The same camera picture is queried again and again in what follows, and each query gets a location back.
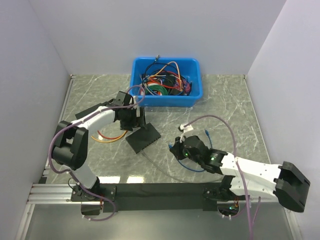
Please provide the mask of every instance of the red cable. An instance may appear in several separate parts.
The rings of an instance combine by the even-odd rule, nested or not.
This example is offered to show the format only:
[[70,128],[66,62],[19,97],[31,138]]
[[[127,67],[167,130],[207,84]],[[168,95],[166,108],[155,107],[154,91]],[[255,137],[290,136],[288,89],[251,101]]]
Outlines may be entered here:
[[163,85],[163,84],[161,84],[160,82],[157,82],[157,81],[152,80],[152,79],[149,79],[149,81],[152,82],[152,83],[158,84],[158,85],[160,85],[160,86],[164,86],[164,87],[166,87],[166,88],[168,88],[168,89],[178,89],[178,88],[179,88],[179,86],[174,86],[174,87],[172,87],[172,86],[166,86],[166,85]]

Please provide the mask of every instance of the cable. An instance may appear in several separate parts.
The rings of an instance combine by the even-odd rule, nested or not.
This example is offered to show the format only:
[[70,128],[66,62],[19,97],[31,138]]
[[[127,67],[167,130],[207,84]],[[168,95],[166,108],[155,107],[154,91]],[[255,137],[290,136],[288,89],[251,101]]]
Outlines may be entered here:
[[166,87],[168,89],[178,89],[179,88],[178,86],[167,86],[167,85],[164,85],[164,84],[160,84],[159,82],[157,82],[157,81],[155,81],[153,79],[150,79],[149,81],[152,82],[152,83],[158,84],[160,86]]
[[258,198],[258,205],[256,206],[255,214],[254,214],[254,217],[253,217],[253,220],[252,220],[252,226],[254,226],[254,224],[255,224],[256,217],[258,215],[258,211],[259,211],[260,205],[261,205],[261,197]]
[[74,188],[70,185],[70,180],[71,180],[71,179],[73,179],[73,178],[70,177],[69,180],[68,180],[68,186],[69,186],[71,189],[74,189]]
[[99,139],[96,139],[94,136],[91,136],[91,138],[95,141],[97,141],[98,143],[102,143],[102,144],[109,144],[109,143],[113,143],[115,141],[118,141],[119,139],[122,139],[126,134],[127,134],[128,131],[125,131],[121,136],[119,136],[118,138],[116,139],[113,139],[113,140],[110,140],[110,141],[102,141],[102,140],[99,140]]
[[79,185],[81,187],[81,189],[83,191],[85,191],[87,194],[93,196],[93,197],[96,197],[96,198],[99,198],[99,199],[102,199],[104,200],[105,202],[108,202],[110,203],[112,206],[113,206],[113,210],[112,210],[112,213],[107,216],[107,217],[104,217],[104,218],[100,218],[100,219],[96,219],[96,218],[91,218],[91,217],[88,217],[88,216],[85,216],[85,215],[82,215],[85,219],[88,219],[89,221],[93,221],[93,222],[102,222],[104,220],[108,220],[110,218],[112,218],[112,216],[116,213],[116,210],[117,210],[117,206],[116,204],[111,201],[109,198],[106,198],[104,196],[100,196],[100,195],[97,195],[91,191],[89,191],[88,189],[86,189],[80,182],[79,180],[77,179],[77,177],[72,173],[72,172],[69,172],[69,174],[71,175],[71,177],[75,180],[76,184]]
[[[226,126],[227,128],[229,129],[230,131],[230,134],[231,134],[231,137],[232,137],[232,141],[233,141],[233,155],[234,155],[234,161],[235,161],[235,164],[239,170],[239,173],[240,173],[240,176],[241,176],[241,179],[242,179],[242,183],[243,183],[243,188],[244,188],[244,196],[245,196],[245,201],[247,203],[249,203],[249,193],[248,193],[248,188],[247,188],[247,183],[246,183],[246,179],[245,179],[245,176],[244,176],[244,173],[242,172],[240,166],[239,166],[239,163],[238,163],[238,159],[236,158],[237,156],[237,142],[236,142],[236,138],[235,138],[235,134],[234,132],[232,131],[231,127],[229,126],[229,124],[223,120],[221,117],[219,116],[216,116],[216,115],[211,115],[211,114],[208,114],[208,115],[203,115],[203,116],[200,116],[200,117],[197,117],[195,120],[187,123],[186,125],[184,125],[184,127],[187,127],[189,126],[190,124],[193,124],[195,121],[198,121],[199,119],[203,119],[203,118],[206,118],[206,117],[212,117],[212,118],[215,118],[215,119],[219,119],[220,121],[222,121]],[[253,229],[252,229],[252,221],[251,221],[251,214],[250,214],[250,206],[249,204],[246,204],[246,213],[247,213],[247,218],[248,218],[248,227],[249,227],[249,233],[250,233],[250,239],[252,240],[253,237],[254,237],[254,233],[253,233]]]
[[162,170],[161,167],[159,167],[154,161],[151,160],[150,157],[148,157],[148,155],[145,153],[144,150],[141,151],[141,154],[149,160],[150,163],[152,163],[160,172],[162,172],[164,175],[166,175],[169,178],[172,178],[173,180],[176,180],[178,182],[182,182],[182,183],[186,183],[186,184],[207,184],[207,183],[214,183],[214,182],[219,182],[221,181],[221,179],[215,179],[212,181],[200,181],[200,182],[192,182],[192,181],[185,181],[185,180],[181,180],[175,176],[171,176],[169,173],[165,172],[164,170]]
[[145,89],[151,94],[151,95],[156,95],[153,91],[151,91],[149,88],[148,88],[148,86],[144,86],[144,80],[142,79],[142,76],[140,75],[140,79],[141,79],[141,85],[142,85],[142,87],[144,88],[145,87]]
[[205,130],[204,130],[204,132],[205,132],[205,135],[206,135],[206,136],[208,137],[208,139],[209,139],[210,147],[211,147],[211,148],[213,148],[212,141],[211,141],[211,137],[210,137],[210,135],[209,135],[208,130],[207,130],[207,129],[205,129]]
[[116,137],[107,137],[107,136],[104,136],[99,130],[98,130],[98,134],[99,134],[101,137],[103,137],[104,139],[109,139],[109,140],[118,139],[118,138],[121,137],[121,135],[120,135],[120,136],[116,136]]
[[[177,72],[178,72],[180,89],[182,90],[182,87],[181,87],[182,80],[181,80],[181,77],[180,77],[180,70],[179,70],[178,64],[177,64],[175,61],[168,62],[168,65],[169,65],[169,64],[175,64],[176,69],[177,69]],[[167,65],[166,65],[166,66],[163,66],[163,68],[161,68],[160,71],[158,71],[155,75],[152,75],[151,77],[157,76],[157,75],[158,75],[159,73],[161,73],[162,70],[165,69],[166,67],[167,67]]]
[[192,172],[195,172],[195,173],[203,173],[205,171],[204,169],[203,170],[191,169],[191,168],[187,167],[186,165],[184,165],[180,160],[177,159],[177,161],[182,167],[184,167],[185,169],[188,169],[189,171],[192,171]]
[[154,84],[154,85],[149,84],[148,88],[151,91],[157,91],[157,92],[162,93],[163,96],[167,96],[168,95],[167,89],[164,86],[160,85],[160,84]]

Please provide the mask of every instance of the white wall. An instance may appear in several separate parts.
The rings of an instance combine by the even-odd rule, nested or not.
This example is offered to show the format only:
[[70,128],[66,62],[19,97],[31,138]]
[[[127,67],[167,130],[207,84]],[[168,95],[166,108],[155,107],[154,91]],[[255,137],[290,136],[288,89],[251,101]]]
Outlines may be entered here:
[[14,239],[70,76],[27,0],[0,1],[0,239]]
[[30,0],[72,74],[130,73],[138,56],[247,74],[286,0]]
[[249,73],[248,87],[273,163],[294,163],[311,181],[305,240],[320,237],[320,1],[287,0]]

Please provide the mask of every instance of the blue plastic bin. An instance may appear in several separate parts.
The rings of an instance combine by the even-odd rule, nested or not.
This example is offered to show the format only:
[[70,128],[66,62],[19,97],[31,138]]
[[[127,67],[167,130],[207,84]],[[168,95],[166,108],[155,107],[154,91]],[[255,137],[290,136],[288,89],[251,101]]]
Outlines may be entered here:
[[[137,57],[132,66],[130,87],[133,85],[140,85],[140,75],[145,73],[147,66],[155,61],[154,57]],[[194,58],[173,58],[173,57],[160,57],[158,63],[167,64],[171,61],[175,61],[180,70],[180,74],[184,76],[189,83],[192,83],[192,90],[189,96],[153,96],[146,95],[141,106],[154,106],[154,107],[192,107],[197,100],[203,96],[201,73],[199,62]],[[153,65],[147,71],[151,73],[154,70],[161,69],[161,65]],[[130,91],[133,96],[138,95],[139,88],[134,88]]]

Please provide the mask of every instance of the gray marble surface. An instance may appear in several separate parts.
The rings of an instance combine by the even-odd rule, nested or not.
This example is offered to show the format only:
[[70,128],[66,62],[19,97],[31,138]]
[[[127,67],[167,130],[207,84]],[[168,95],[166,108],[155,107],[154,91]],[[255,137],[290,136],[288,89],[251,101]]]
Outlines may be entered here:
[[[118,91],[129,87],[130,75],[77,75],[64,109],[66,121],[95,104],[114,98]],[[146,122],[151,122],[161,138],[145,149],[145,153],[167,173],[190,182],[214,181],[221,176],[197,173],[182,168],[169,152],[168,144],[180,135],[178,126],[205,114],[225,119],[237,140],[237,155],[257,162],[269,163],[268,154],[259,129],[243,75],[203,75],[203,98],[193,107],[146,107]],[[228,128],[215,118],[204,118],[192,124],[191,135],[198,135],[208,146],[204,129],[210,133],[213,147],[232,152],[232,138]],[[120,123],[109,124],[101,132],[109,137],[119,136]],[[157,170],[141,153],[135,154],[125,138],[113,143],[99,143],[89,138],[87,163],[93,173],[106,183],[173,183],[175,180]],[[191,160],[185,165],[199,170]],[[69,175],[50,172],[47,183],[64,184]]]

